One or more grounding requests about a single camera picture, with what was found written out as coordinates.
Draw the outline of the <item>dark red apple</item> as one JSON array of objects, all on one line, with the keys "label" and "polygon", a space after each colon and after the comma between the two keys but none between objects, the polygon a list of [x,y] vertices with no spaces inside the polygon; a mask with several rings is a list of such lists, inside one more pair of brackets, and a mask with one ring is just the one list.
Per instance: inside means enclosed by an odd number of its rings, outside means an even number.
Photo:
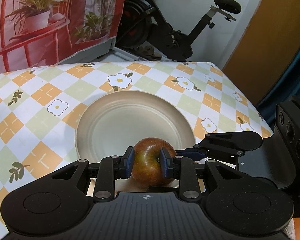
[{"label": "dark red apple", "polygon": [[145,138],[134,146],[133,179],[143,187],[166,186],[173,179],[166,179],[160,166],[160,150],[165,147],[171,157],[177,155],[174,148],[159,138]]}]

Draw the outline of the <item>beige round plate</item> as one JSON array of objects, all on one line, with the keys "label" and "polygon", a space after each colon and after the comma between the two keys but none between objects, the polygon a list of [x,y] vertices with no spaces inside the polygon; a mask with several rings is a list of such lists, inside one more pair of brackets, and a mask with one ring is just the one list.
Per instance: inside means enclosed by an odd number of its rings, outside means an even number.
[{"label": "beige round plate", "polygon": [[141,91],[120,91],[102,96],[84,111],[76,129],[80,158],[99,163],[122,156],[145,138],[159,138],[175,150],[192,147],[196,140],[189,122],[172,104]]}]

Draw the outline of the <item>blue curtain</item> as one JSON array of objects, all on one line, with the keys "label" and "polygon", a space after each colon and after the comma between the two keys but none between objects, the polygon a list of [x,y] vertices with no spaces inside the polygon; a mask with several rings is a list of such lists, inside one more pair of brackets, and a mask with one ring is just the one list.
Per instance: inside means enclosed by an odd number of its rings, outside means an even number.
[{"label": "blue curtain", "polygon": [[275,124],[276,105],[292,96],[300,99],[300,49],[275,85],[256,106],[271,129]]}]

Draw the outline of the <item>checkered floral tablecloth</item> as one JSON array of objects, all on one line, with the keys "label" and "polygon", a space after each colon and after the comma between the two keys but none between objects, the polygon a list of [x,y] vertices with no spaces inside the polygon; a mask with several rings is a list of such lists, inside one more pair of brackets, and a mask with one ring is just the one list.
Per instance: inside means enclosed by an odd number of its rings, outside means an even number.
[{"label": "checkered floral tablecloth", "polygon": [[[0,206],[13,190],[145,137],[191,147],[207,133],[272,130],[210,62],[64,64],[0,74]],[[0,214],[0,239],[7,234]]]}]

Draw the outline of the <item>wooden door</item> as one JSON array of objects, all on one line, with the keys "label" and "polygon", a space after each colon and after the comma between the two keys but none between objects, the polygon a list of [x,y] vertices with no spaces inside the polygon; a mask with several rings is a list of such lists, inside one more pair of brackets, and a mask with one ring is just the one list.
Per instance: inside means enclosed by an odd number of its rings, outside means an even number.
[{"label": "wooden door", "polygon": [[223,72],[253,104],[300,49],[300,0],[262,0]]}]

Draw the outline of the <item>black exercise bike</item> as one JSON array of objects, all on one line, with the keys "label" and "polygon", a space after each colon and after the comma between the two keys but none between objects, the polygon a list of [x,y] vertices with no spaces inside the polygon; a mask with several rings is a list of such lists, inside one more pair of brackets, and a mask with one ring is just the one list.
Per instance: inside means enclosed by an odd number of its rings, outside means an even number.
[{"label": "black exercise bike", "polygon": [[235,0],[213,0],[202,17],[202,9],[192,7],[191,16],[186,8],[169,5],[164,10],[156,0],[125,0],[116,46],[147,61],[187,61],[195,40],[205,28],[215,26],[215,15],[232,22],[242,10]]}]

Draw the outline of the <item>pink printed backdrop cloth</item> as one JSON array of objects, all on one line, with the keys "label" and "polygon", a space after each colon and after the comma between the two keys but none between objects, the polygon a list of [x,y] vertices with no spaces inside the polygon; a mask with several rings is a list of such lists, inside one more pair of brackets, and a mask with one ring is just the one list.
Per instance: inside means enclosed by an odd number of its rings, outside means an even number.
[{"label": "pink printed backdrop cloth", "polygon": [[0,0],[0,73],[98,57],[124,0]]}]

